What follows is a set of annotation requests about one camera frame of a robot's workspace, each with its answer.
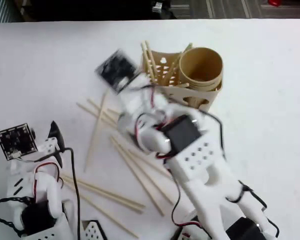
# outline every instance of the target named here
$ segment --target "paper cup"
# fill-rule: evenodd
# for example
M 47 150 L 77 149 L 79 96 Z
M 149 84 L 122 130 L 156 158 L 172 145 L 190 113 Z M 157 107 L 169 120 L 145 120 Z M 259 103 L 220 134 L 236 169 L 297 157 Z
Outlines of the paper cup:
M 181 83 L 189 83 L 189 89 L 199 92 L 218 90 L 223 78 L 223 61 L 214 50 L 196 47 L 186 51 L 179 61 Z M 198 108 L 203 100 L 189 97 L 188 105 Z

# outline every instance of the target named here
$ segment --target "circuit board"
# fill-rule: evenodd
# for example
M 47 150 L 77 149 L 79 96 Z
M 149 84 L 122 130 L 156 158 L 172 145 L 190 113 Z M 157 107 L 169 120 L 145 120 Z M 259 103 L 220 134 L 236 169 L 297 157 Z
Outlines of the circuit board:
M 139 74 L 140 70 L 122 50 L 117 50 L 95 72 L 100 75 L 119 94 Z
M 0 146 L 7 160 L 38 151 L 27 123 L 0 131 Z

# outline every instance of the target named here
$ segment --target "black wire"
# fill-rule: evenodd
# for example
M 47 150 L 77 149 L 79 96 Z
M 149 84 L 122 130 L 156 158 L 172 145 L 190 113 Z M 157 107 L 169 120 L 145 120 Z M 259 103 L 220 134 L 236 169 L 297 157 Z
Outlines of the black wire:
M 76 201 L 77 201 L 77 240 L 80 240 L 81 239 L 81 236 L 80 236 L 80 195 L 79 195 L 79 189 L 78 189 L 77 178 L 76 178 L 75 155 L 74 155 L 74 150 L 71 147 L 66 147 L 63 151 L 67 151 L 67 150 L 69 150 L 71 152 L 72 177 L 73 177 L 73 183 L 74 183 Z
M 24 196 L 24 197 L 5 197 L 5 198 L 0 199 L 0 203 L 5 203 L 5 202 L 9 202 L 9 201 L 24 203 L 28 206 L 28 205 L 30 205 L 34 202 L 34 199 L 31 198 L 31 197 L 28 197 L 28 196 Z M 12 228 L 19 237 L 21 237 L 21 235 L 25 233 L 24 230 L 17 229 L 12 221 L 6 221 L 6 220 L 0 218 L 0 223 L 3 223 L 5 225 L 7 225 L 8 227 Z
M 214 119 L 217 123 L 219 123 L 219 129 L 220 129 L 220 147 L 222 150 L 222 155 L 225 161 L 227 161 L 226 158 L 226 152 L 225 152 L 225 144 L 224 144 L 224 127 L 222 124 L 222 121 L 217 118 L 216 116 L 212 115 L 211 113 L 208 113 L 207 111 L 198 109 L 202 114 L 204 115 L 208 115 L 209 117 L 211 117 L 212 119 Z
M 207 230 L 203 226 L 201 226 L 201 225 L 198 225 L 198 224 L 195 224 L 195 223 L 189 223 L 189 224 L 185 224 L 185 225 L 181 226 L 182 224 L 178 224 L 178 223 L 175 222 L 174 213 L 175 213 L 175 210 L 176 210 L 176 208 L 177 208 L 177 206 L 178 206 L 178 204 L 180 202 L 180 199 L 181 199 L 181 191 L 180 191 L 180 187 L 179 187 L 179 184 L 178 184 L 176 178 L 173 175 L 172 175 L 172 178 L 173 178 L 173 181 L 174 181 L 174 183 L 176 185 L 176 188 L 178 190 L 178 199 L 177 199 L 177 201 L 176 201 L 176 203 L 175 203 L 175 205 L 174 205 L 174 207 L 172 209 L 172 212 L 171 212 L 171 220 L 172 220 L 172 222 L 174 223 L 174 225 L 176 225 L 178 227 L 185 227 L 185 226 L 195 225 L 198 228 L 202 229 L 209 236 L 209 238 L 212 239 L 212 237 L 207 232 Z

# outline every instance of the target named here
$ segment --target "table surface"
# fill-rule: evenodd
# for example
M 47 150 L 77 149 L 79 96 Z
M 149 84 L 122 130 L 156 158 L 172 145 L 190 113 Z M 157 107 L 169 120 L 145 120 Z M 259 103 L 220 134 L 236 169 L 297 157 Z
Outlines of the table surface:
M 157 193 L 166 216 L 159 215 L 113 148 L 108 127 L 99 132 L 94 162 L 83 174 L 95 119 L 76 102 L 92 97 L 100 103 L 106 86 L 96 79 L 96 66 L 118 48 L 139 63 L 144 40 L 159 52 L 178 52 L 192 42 L 222 56 L 224 87 L 210 112 L 223 121 L 229 164 L 267 202 L 266 214 L 280 227 L 282 238 L 300 239 L 300 19 L 0 24 L 0 130 L 29 123 L 40 143 L 55 120 L 66 145 L 74 149 L 80 178 L 147 208 L 138 215 L 84 193 L 140 239 L 169 239 L 176 229 L 170 220 L 172 206 Z M 114 98 L 108 98 L 107 107 L 117 108 Z M 70 163 L 66 165 L 70 173 Z M 7 167 L 0 148 L 0 198 L 6 194 Z M 157 180 L 177 197 L 173 183 L 159 175 Z M 186 202 L 177 211 L 178 219 L 192 208 Z M 84 219 L 100 220 L 108 239 L 134 239 L 84 202 L 81 211 Z M 11 218 L 4 204 L 0 216 Z M 0 223 L 0 239 L 17 236 Z

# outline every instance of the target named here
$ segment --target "wooden basket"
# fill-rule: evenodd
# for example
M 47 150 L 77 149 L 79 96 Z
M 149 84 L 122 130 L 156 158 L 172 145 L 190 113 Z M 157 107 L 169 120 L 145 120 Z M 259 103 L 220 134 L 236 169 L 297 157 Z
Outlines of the wooden basket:
M 217 94 L 221 91 L 223 86 L 223 79 L 220 84 L 214 91 L 197 91 L 184 87 L 176 87 L 177 85 L 182 84 L 180 82 L 180 71 L 175 70 L 173 75 L 168 81 L 164 82 L 164 78 L 166 73 L 169 71 L 172 63 L 177 59 L 181 52 L 175 53 L 165 53 L 165 52 L 157 52 L 151 51 L 153 55 L 154 62 L 156 64 L 157 75 L 158 77 L 155 79 L 155 83 L 164 86 L 165 92 L 170 96 L 170 98 L 179 104 L 189 106 L 188 102 L 191 102 L 193 98 L 196 98 L 195 105 L 190 105 L 190 107 L 194 107 L 197 109 L 201 109 L 204 111 L 208 111 L 213 101 L 215 100 Z M 148 69 L 148 65 L 145 62 L 145 58 L 142 57 L 142 69 L 150 78 L 150 72 Z

